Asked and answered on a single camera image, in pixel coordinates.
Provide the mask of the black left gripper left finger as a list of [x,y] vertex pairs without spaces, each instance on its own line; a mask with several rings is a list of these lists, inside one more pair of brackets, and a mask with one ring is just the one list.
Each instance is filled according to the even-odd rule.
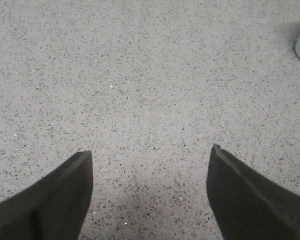
[[32,186],[0,202],[0,240],[78,239],[92,192],[92,153],[77,152]]

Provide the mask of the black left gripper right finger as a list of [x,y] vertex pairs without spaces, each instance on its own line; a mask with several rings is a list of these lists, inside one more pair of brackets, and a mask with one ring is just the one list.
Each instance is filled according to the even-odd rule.
[[300,195],[214,144],[206,191],[225,240],[300,240]]

